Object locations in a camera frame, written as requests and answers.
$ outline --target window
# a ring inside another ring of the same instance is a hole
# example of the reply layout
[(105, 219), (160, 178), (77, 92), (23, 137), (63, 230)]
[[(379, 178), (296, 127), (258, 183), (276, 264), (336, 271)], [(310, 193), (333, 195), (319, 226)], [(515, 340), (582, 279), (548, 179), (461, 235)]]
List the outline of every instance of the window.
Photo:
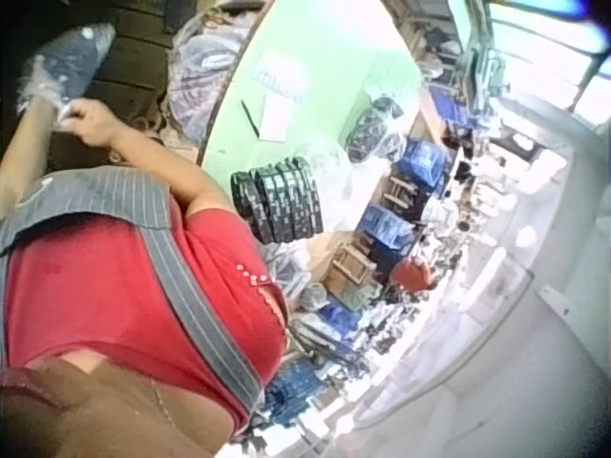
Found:
[(490, 15), (493, 20), (521, 26), (582, 51), (604, 52), (609, 45), (604, 31), (591, 22), (566, 22), (536, 12), (496, 4), (490, 5)]
[(607, 57), (599, 69), (600, 75), (607, 76), (611, 78), (611, 57)]
[(517, 185), (524, 194), (534, 194), (540, 191), (543, 186), (564, 167), (567, 161), (564, 157), (550, 150), (543, 150), (540, 156), (533, 162), (531, 168), (521, 177)]
[(611, 79), (594, 76), (575, 107), (575, 113), (598, 126), (611, 117)]
[(505, 159), (504, 169), (505, 174), (508, 177), (517, 179), (521, 177), (530, 167), (528, 162), (502, 146), (491, 143), (489, 145), (489, 149), (493, 155), (503, 157)]
[(465, 0), (448, 0), (448, 7), (452, 12), (458, 39), (462, 45), (462, 49), (469, 48), (469, 40), (471, 39), (471, 18), (469, 17), (469, 9)]
[(509, 83), (510, 91), (536, 95), (562, 109), (573, 104), (577, 86), (522, 59), (506, 54), (502, 57), (506, 64), (504, 82)]
[(493, 30), (498, 50), (536, 62), (573, 84), (581, 82), (592, 60), (587, 55), (515, 27), (493, 23)]
[(585, 2), (580, 0), (505, 0), (512, 5), (524, 5), (541, 11), (562, 14), (575, 19), (584, 17), (588, 10)]

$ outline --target hand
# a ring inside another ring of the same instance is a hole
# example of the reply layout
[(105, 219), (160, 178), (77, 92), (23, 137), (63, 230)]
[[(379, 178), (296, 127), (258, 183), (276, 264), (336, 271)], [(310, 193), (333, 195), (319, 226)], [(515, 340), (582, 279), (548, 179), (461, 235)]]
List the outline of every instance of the hand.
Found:
[(60, 127), (86, 145), (106, 148), (111, 148), (119, 134), (127, 129), (106, 105), (86, 98), (70, 102)]

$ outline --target red shirt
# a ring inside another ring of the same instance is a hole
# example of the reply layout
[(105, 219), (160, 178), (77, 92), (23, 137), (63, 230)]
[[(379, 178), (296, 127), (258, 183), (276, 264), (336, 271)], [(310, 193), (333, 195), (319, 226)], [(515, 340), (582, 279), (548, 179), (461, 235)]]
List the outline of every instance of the red shirt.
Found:
[(431, 269), (426, 264), (417, 265), (412, 260), (402, 260), (390, 271), (390, 282), (403, 286), (406, 291), (417, 293), (431, 286)]
[[(284, 330), (258, 290), (270, 280), (251, 284), (250, 275), (269, 275), (250, 229), (224, 210), (183, 220), (172, 199), (171, 211), (185, 261), (266, 385), (284, 352)], [(90, 348), (116, 364), (206, 396), (224, 406), (237, 427), (245, 424), (247, 413), (180, 327), (135, 226), (78, 215), (36, 232), (14, 249), (9, 265), (10, 366)], [(273, 292), (281, 297), (279, 290)]]

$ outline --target stacked black tire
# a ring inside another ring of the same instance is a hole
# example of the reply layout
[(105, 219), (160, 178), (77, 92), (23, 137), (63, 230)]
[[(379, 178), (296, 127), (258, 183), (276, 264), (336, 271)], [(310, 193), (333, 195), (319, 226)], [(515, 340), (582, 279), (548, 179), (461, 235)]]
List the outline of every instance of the stacked black tire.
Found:
[(238, 213), (263, 244), (290, 243), (323, 232), (316, 181), (302, 157), (231, 177)]

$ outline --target hanging item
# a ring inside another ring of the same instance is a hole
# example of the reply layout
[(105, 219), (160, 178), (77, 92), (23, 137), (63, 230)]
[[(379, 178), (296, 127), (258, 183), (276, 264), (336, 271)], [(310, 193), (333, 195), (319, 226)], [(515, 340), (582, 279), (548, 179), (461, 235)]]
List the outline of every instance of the hanging item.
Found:
[(335, 231), (346, 214), (354, 211), (350, 205), (356, 194), (352, 182), (354, 166), (346, 151), (337, 142), (315, 138), (299, 146), (295, 156), (307, 161), (316, 179), (325, 231)]
[(237, 16), (211, 10), (188, 21), (174, 38), (169, 57), (168, 98), (172, 115), (198, 145), (223, 85), (238, 60), (256, 12)]
[(316, 181), (302, 157), (231, 177), (234, 205), (263, 244), (290, 243), (323, 232)]
[(350, 162), (363, 162), (371, 156), (394, 162), (408, 144), (403, 134), (405, 112), (391, 97), (376, 98), (356, 122), (346, 141)]

